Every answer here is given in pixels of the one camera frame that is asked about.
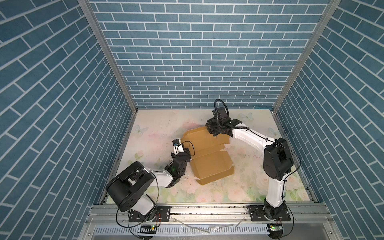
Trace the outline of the brown cardboard paper box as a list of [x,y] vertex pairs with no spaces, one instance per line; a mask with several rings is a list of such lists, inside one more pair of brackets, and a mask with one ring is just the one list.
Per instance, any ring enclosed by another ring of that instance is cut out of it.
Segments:
[[223,179],[235,172],[233,161],[225,150],[230,143],[228,135],[214,137],[204,126],[185,132],[181,140],[184,147],[192,152],[190,165],[200,185]]

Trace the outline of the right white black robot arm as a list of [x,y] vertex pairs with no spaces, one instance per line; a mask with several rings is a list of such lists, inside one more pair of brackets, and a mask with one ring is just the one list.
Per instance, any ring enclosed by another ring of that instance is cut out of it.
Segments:
[[230,118],[211,118],[206,127],[213,136],[228,135],[263,152],[263,169],[269,177],[265,207],[278,209],[284,204],[285,179],[291,172],[294,160],[285,139],[272,139]]

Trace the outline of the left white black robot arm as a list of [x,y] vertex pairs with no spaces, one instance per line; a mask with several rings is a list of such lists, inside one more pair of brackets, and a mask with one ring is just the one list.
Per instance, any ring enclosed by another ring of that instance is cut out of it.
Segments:
[[146,195],[150,187],[171,188],[186,173],[192,156],[182,145],[174,147],[172,161],[163,170],[151,170],[140,162],[134,162],[108,182],[106,191],[121,212],[133,210],[148,215],[156,202]]

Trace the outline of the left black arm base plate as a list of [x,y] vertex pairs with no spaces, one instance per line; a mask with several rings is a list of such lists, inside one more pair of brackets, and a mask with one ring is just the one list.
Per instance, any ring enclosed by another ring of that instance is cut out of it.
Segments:
[[148,214],[142,215],[138,211],[132,211],[129,221],[133,223],[140,222],[169,222],[171,215],[171,206],[156,206],[154,210],[150,210]]

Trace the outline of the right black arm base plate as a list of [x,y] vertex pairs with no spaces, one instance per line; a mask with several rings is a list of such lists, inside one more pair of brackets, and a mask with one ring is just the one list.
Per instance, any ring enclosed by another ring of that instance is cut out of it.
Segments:
[[263,205],[247,206],[247,211],[250,214],[252,222],[289,222],[291,221],[290,212],[285,204],[278,208]]

